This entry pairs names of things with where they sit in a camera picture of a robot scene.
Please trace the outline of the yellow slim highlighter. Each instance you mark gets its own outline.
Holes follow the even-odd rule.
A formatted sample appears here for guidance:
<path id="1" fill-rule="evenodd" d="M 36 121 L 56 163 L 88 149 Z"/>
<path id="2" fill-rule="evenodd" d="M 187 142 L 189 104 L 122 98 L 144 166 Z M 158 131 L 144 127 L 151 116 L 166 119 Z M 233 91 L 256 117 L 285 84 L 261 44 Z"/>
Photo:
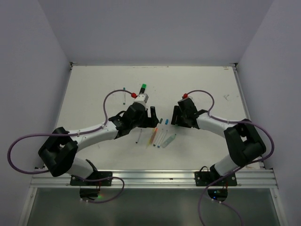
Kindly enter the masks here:
<path id="1" fill-rule="evenodd" d="M 149 138 L 149 140 L 148 140 L 148 142 L 147 142 L 147 145 L 146 145 L 147 148 L 152 144 L 152 141 L 153 141 L 155 132 L 156 132 L 156 128 L 153 128 L 152 133 L 151 133 L 151 135 L 150 135 L 150 138 Z"/>

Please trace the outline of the orange brown highlighter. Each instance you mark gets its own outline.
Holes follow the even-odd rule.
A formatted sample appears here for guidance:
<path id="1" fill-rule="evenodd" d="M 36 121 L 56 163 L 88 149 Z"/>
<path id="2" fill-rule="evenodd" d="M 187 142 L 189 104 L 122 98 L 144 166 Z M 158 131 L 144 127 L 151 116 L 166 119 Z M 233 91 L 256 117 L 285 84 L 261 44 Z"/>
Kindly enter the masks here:
<path id="1" fill-rule="evenodd" d="M 151 139 L 151 144 L 153 144 L 153 142 L 154 142 L 154 140 L 155 140 L 157 131 L 158 131 L 158 127 L 156 127 L 155 130 L 154 130 L 154 132 L 153 132 L 152 139 Z"/>

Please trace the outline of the blue capped white marker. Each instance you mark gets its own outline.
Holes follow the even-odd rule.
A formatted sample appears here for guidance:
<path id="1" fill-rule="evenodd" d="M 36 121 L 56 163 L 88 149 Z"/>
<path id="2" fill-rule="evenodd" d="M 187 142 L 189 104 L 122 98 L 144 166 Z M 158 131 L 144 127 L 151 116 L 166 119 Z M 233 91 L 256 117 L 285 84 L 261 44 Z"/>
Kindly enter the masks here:
<path id="1" fill-rule="evenodd" d="M 163 143 L 163 140 L 165 139 L 167 133 L 168 133 L 168 130 L 166 130 L 166 131 L 163 133 L 163 135 L 162 135 L 162 137 L 161 137 L 161 139 L 160 139 L 160 141 L 159 141 L 159 143 L 158 143 L 158 145 L 157 145 L 157 148 L 160 148 L 160 147 L 161 147 L 161 144 Z"/>

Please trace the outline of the dark green capped marker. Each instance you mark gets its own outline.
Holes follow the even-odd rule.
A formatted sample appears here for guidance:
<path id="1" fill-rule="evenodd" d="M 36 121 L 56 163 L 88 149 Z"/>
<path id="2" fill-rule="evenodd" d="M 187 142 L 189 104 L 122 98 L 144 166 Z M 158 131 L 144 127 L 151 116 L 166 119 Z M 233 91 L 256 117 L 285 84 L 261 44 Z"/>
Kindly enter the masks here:
<path id="1" fill-rule="evenodd" d="M 153 146 L 154 146 L 154 147 L 156 147 L 156 146 L 158 145 L 158 143 L 159 143 L 159 141 L 160 141 L 160 139 L 161 139 L 161 136 L 162 136 L 163 132 L 164 132 L 164 129 L 161 129 L 161 130 L 158 132 L 158 135 L 157 135 L 157 137 L 156 137 L 156 139 L 155 139 L 155 141 L 154 141 L 154 143 L 153 143 Z"/>

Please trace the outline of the black capped whiteboard pen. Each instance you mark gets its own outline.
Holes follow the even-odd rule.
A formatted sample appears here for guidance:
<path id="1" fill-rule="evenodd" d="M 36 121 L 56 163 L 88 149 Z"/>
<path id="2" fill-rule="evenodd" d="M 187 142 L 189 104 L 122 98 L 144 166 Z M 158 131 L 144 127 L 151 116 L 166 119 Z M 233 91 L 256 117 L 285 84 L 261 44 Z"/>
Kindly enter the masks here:
<path id="1" fill-rule="evenodd" d="M 137 140 L 136 140 L 136 142 L 135 142 L 136 144 L 138 144 L 138 143 L 139 143 L 139 141 L 140 141 L 140 138 L 141 138 L 142 131 L 143 131 L 142 129 L 140 129 L 140 130 L 139 130 L 139 133 L 138 133 L 138 138 L 137 138 Z"/>

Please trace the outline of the pale green translucent highlighter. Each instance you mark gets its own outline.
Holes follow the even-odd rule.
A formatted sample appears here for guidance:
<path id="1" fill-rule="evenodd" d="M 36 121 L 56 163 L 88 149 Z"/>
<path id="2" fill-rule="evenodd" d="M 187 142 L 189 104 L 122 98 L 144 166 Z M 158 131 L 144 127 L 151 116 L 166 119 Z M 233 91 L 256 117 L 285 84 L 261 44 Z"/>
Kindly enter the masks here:
<path id="1" fill-rule="evenodd" d="M 167 138 L 161 145 L 162 148 L 166 148 L 174 139 L 176 138 L 176 134 L 171 135 L 169 138 Z"/>

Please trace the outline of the teal capped white marker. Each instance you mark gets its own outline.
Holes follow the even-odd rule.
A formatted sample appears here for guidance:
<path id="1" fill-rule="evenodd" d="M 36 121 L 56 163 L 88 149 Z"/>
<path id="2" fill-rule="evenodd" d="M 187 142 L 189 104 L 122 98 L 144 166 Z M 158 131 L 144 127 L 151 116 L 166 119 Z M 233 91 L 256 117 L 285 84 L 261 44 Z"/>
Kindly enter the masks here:
<path id="1" fill-rule="evenodd" d="M 125 90 L 126 90 L 126 88 L 125 87 L 123 87 L 123 105 L 125 105 L 126 104 L 126 93 L 125 93 Z"/>

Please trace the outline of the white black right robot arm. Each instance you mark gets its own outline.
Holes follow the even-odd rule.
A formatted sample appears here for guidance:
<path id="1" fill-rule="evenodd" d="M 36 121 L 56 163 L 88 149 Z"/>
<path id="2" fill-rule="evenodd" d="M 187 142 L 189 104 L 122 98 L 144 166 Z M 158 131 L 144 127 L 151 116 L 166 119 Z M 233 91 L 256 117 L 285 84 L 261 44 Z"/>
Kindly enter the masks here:
<path id="1" fill-rule="evenodd" d="M 215 185 L 224 182 L 228 173 L 243 168 L 266 152 L 262 138 L 248 119 L 235 123 L 217 119 L 207 110 L 197 110 L 189 97 L 174 106 L 171 124 L 206 130 L 225 138 L 229 154 L 209 170 L 210 181 Z"/>

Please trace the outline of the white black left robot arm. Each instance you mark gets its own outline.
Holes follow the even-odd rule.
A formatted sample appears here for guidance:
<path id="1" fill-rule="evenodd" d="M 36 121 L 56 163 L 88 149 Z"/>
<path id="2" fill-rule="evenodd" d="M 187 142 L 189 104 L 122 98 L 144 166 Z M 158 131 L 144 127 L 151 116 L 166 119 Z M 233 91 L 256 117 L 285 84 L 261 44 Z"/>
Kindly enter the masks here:
<path id="1" fill-rule="evenodd" d="M 39 149 L 38 155 L 53 177 L 67 173 L 92 185 L 100 178 L 97 169 L 90 160 L 77 158 L 77 152 L 102 141 L 126 136 L 136 127 L 155 128 L 158 122 L 155 107 L 150 107 L 149 117 L 148 110 L 134 102 L 123 115 L 117 114 L 106 123 L 85 128 L 74 137 L 63 127 L 55 129 Z"/>

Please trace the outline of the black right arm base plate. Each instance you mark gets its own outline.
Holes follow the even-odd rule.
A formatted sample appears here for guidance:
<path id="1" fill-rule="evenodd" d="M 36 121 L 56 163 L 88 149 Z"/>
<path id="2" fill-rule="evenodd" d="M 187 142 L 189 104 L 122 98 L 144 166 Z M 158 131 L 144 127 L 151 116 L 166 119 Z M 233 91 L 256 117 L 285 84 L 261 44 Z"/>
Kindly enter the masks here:
<path id="1" fill-rule="evenodd" d="M 220 188 L 208 188 L 208 196 L 219 202 L 224 202 L 228 197 L 228 188 L 230 186 L 237 186 L 237 179 L 235 174 L 231 174 L 224 179 L 220 179 L 218 176 L 214 176 L 210 171 L 195 171 L 194 179 L 196 186 L 208 186 L 213 183 L 212 186 Z"/>

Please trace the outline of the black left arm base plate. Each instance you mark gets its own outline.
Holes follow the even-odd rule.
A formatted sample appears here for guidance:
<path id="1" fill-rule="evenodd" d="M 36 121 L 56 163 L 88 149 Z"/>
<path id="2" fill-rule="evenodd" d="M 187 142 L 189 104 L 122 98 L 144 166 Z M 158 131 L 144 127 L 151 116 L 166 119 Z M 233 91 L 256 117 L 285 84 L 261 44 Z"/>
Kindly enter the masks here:
<path id="1" fill-rule="evenodd" d="M 111 171 L 95 171 L 88 178 L 86 178 L 86 180 L 90 181 L 81 180 L 75 176 L 72 176 L 70 185 L 79 187 L 91 186 L 92 188 L 80 188 L 79 195 L 82 199 L 95 201 L 101 196 L 100 188 L 102 186 L 111 186 L 112 179 L 108 179 L 110 177 L 112 177 Z"/>

